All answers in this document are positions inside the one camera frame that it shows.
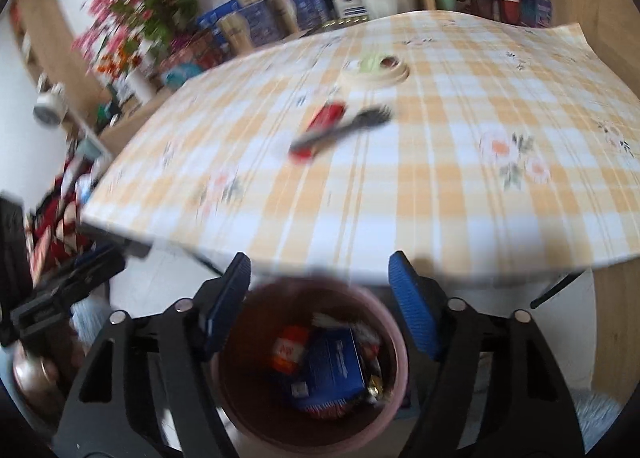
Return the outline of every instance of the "fabric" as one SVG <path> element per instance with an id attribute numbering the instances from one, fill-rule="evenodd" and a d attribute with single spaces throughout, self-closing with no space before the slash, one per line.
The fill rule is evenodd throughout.
<path id="1" fill-rule="evenodd" d="M 340 87 L 371 53 L 393 88 Z M 312 164 L 291 141 L 329 98 L 392 121 Z M 584 268 L 640 252 L 640 101 L 580 27 L 414 12 L 254 53 L 195 78 L 127 145 L 83 219 L 270 270 L 386 278 L 404 250 L 454 276 Z"/>
<path id="2" fill-rule="evenodd" d="M 92 165 L 74 155 L 70 149 L 53 189 L 33 215 L 26 215 L 25 236 L 34 284 L 50 270 L 93 245 L 92 240 L 76 232 L 79 201 L 75 191 L 78 177 L 91 171 Z"/>

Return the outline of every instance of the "red lighter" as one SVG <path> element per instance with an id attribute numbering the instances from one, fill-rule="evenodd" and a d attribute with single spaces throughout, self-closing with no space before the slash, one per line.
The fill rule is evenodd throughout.
<path id="1" fill-rule="evenodd" d="M 343 101 L 327 101 L 316 116 L 311 120 L 305 133 L 309 131 L 330 130 L 344 116 L 347 109 L 346 102 Z M 299 151 L 289 150 L 289 156 L 295 162 L 308 162 L 314 157 L 314 150 L 300 149 Z"/>

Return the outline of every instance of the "floor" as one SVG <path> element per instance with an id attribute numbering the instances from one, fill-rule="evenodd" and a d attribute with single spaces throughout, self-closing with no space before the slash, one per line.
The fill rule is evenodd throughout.
<path id="1" fill-rule="evenodd" d="M 228 262 L 215 263 L 224 268 Z M 133 317 L 159 313 L 182 297 L 192 297 L 203 281 L 214 278 L 209 270 L 179 248 L 153 248 L 145 260 L 130 259 L 124 272 L 111 281 L 111 303 Z M 476 310 L 509 315 L 526 308 L 548 282 L 519 286 L 445 286 L 450 296 L 464 298 Z M 532 312 L 571 388 L 590 388 L 596 352 L 596 301 L 594 279 L 586 272 L 568 288 Z M 279 456 L 247 439 L 221 413 L 232 442 L 242 458 Z M 386 458 L 397 456 L 415 420 L 396 420 L 357 453 L 345 455 Z M 162 422 L 168 442 L 179 448 L 169 413 Z"/>

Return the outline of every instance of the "floral pattern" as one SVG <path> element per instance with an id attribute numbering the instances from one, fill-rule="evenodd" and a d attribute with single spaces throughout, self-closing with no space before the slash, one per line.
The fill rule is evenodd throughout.
<path id="1" fill-rule="evenodd" d="M 625 152 L 635 158 L 633 151 L 631 151 L 631 146 L 629 146 L 628 142 L 625 140 L 625 137 L 622 135 L 619 127 L 611 122 L 598 122 L 597 124 L 598 128 L 604 133 L 605 141 L 612 148 L 617 149 L 619 152 Z"/>
<path id="2" fill-rule="evenodd" d="M 205 220 L 211 213 L 216 214 L 221 205 L 241 200 L 242 193 L 238 170 L 221 170 L 215 178 L 209 178 L 194 195 L 196 219 Z"/>
<path id="3" fill-rule="evenodd" d="M 532 154 L 532 136 L 509 136 L 505 131 L 487 131 L 480 139 L 480 159 L 484 164 L 499 167 L 498 174 L 504 189 L 520 188 L 525 175 L 533 183 L 544 184 L 551 178 L 551 170 L 540 156 Z"/>

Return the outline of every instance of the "yellow plaid tablecloth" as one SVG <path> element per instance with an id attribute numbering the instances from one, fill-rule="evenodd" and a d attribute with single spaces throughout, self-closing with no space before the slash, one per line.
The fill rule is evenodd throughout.
<path id="1" fill-rule="evenodd" d="M 368 53 L 393 88 L 338 85 Z M 287 158 L 328 99 L 394 119 L 309 165 Z M 189 81 L 117 158 L 82 219 L 273 270 L 386 276 L 404 250 L 456 276 L 587 267 L 640 252 L 640 101 L 580 27 L 414 12 L 252 54 Z"/>

